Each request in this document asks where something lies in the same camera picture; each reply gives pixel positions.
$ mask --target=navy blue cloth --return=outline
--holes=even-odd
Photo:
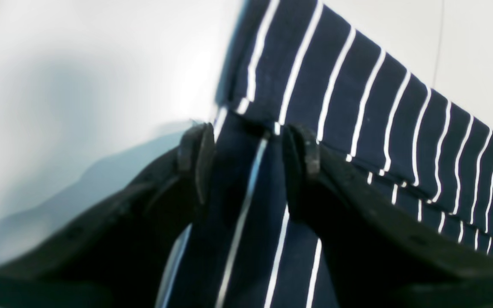
[[[321,242],[288,220],[287,123],[413,219],[493,257],[493,131],[320,0],[252,0],[229,67],[208,223],[190,232],[167,306],[339,306]]]

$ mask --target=navy striped fabric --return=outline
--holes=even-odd
[[[493,131],[320,0],[252,0],[229,66],[211,213],[161,306],[338,306],[320,240],[288,219],[287,123],[315,131],[413,219],[493,256]]]

